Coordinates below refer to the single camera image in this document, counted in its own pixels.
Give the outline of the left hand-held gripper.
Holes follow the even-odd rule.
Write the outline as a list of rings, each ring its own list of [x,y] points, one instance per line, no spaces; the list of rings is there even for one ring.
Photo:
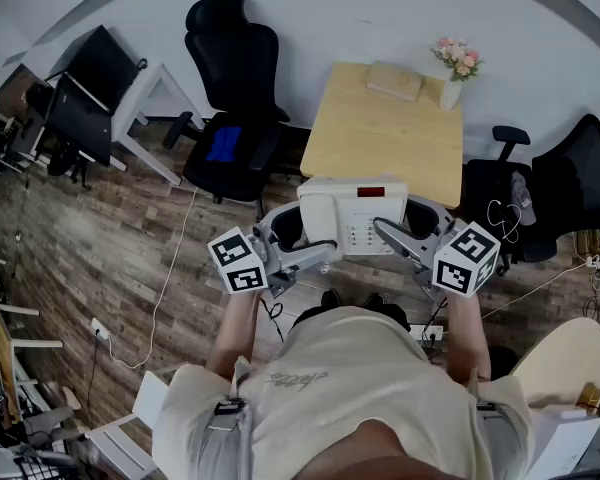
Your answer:
[[[302,235],[300,204],[291,202],[246,231],[234,227],[207,248],[230,294],[268,290],[277,298],[295,283],[296,271],[329,263],[337,250],[332,240],[294,248]]]

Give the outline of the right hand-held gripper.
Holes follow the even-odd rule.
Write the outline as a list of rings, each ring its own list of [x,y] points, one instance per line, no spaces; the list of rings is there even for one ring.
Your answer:
[[[421,265],[414,280],[435,300],[439,290],[470,297],[496,268],[501,242],[476,222],[454,219],[439,203],[412,195],[406,203],[406,228],[381,217],[376,234],[399,256]],[[438,243],[431,256],[431,237]]]

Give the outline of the white telephone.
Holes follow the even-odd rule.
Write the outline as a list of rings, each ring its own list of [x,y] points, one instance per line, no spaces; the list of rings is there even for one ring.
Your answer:
[[[392,176],[378,178],[313,177],[298,187],[301,218],[310,242],[337,243],[332,261],[345,256],[390,255],[392,249],[374,230],[373,221],[404,219],[408,186]]]

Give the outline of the person's left forearm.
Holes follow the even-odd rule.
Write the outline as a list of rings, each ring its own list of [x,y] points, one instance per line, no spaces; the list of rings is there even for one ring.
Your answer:
[[[259,304],[263,291],[233,294],[210,349],[205,368],[231,381],[240,357],[250,361],[253,354]]]

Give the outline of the person's black trousers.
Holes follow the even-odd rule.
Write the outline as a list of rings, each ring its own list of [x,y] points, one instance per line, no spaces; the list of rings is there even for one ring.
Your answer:
[[[384,302],[384,305],[381,308],[379,308],[376,311],[373,311],[373,310],[364,308],[363,305],[364,305],[364,303],[361,306],[357,306],[357,309],[362,309],[363,311],[366,311],[366,312],[384,315],[384,316],[392,319],[396,323],[398,323],[406,331],[410,331],[410,324],[408,322],[407,316],[406,316],[404,310],[400,306],[398,306],[396,304],[389,304],[389,303]],[[334,309],[329,309],[329,310],[327,310],[326,308],[323,308],[321,305],[311,308],[311,309],[308,309],[308,310],[304,311],[295,320],[293,326],[296,326],[299,323],[304,322],[305,320],[308,320],[309,318],[324,314],[328,311],[332,311],[332,310],[335,310],[335,309],[338,309],[341,307],[344,307],[344,304],[341,303],[341,305],[339,307],[334,308]]]

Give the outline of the blue cloth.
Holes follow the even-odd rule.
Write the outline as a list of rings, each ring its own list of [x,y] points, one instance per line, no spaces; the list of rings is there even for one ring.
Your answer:
[[[236,160],[235,148],[240,139],[242,128],[239,126],[223,126],[213,137],[213,141],[205,160],[211,162],[231,163]]]

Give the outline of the beige flat box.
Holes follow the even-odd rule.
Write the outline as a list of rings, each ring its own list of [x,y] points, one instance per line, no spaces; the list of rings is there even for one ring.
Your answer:
[[[415,102],[422,82],[423,77],[416,72],[394,64],[375,62],[368,72],[366,87],[407,102]]]

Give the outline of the cream t-shirt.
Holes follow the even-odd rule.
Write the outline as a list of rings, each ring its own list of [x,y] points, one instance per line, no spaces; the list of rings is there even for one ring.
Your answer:
[[[407,455],[464,480],[524,480],[531,415],[519,381],[453,381],[392,319],[357,307],[309,318],[279,357],[238,360],[231,381],[179,368],[153,430],[152,456],[169,480],[212,469],[235,474],[251,455],[252,480],[292,480],[368,420],[389,426]]]

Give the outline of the black stool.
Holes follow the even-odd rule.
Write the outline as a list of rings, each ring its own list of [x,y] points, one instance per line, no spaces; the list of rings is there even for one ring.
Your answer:
[[[488,350],[492,381],[508,376],[519,362],[519,356],[508,347],[490,346]]]

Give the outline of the pink flower bouquet white vase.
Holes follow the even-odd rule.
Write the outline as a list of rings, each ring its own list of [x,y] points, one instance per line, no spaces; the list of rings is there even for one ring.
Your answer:
[[[449,71],[441,91],[439,105],[443,111],[451,111],[459,101],[462,86],[479,73],[484,59],[472,50],[464,40],[443,37],[430,47],[431,53]]]

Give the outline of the round cream table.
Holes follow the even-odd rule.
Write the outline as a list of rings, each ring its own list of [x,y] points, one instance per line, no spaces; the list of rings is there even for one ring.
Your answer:
[[[561,324],[524,355],[511,375],[533,408],[576,404],[586,385],[600,388],[600,324],[586,317]]]

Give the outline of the white desk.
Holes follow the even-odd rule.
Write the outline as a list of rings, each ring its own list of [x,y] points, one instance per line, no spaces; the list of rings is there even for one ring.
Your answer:
[[[205,126],[200,112],[167,70],[164,63],[152,59],[148,61],[147,67],[142,69],[136,76],[113,113],[111,117],[111,139],[113,143],[124,147],[165,178],[172,186],[179,186],[181,178],[129,135],[131,126],[135,121],[143,126],[148,123],[146,110],[151,100],[151,94],[160,85],[163,85],[170,95],[169,103],[173,102],[175,104],[174,110],[165,109],[163,113],[160,113],[160,116],[178,117],[182,112],[191,112],[190,121],[199,129]]]

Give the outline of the small wooden stand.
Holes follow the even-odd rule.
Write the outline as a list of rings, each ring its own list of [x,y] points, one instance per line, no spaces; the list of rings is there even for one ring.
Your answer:
[[[592,382],[586,383],[577,400],[577,406],[587,411],[598,411],[600,407],[600,387]]]

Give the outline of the white box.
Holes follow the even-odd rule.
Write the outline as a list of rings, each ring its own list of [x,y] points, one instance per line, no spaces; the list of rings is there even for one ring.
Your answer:
[[[531,410],[535,452],[525,480],[570,474],[600,428],[600,416],[569,405]]]

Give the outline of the white shelf rack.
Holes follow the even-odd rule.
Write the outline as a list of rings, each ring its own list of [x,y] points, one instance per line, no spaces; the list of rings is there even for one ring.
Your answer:
[[[18,396],[18,389],[24,387],[26,382],[19,380],[16,369],[16,350],[28,348],[62,348],[64,343],[57,339],[24,339],[11,336],[3,314],[39,317],[40,311],[33,308],[13,306],[0,303],[0,372],[3,389],[8,401],[11,416],[16,422],[22,420],[22,409]]]

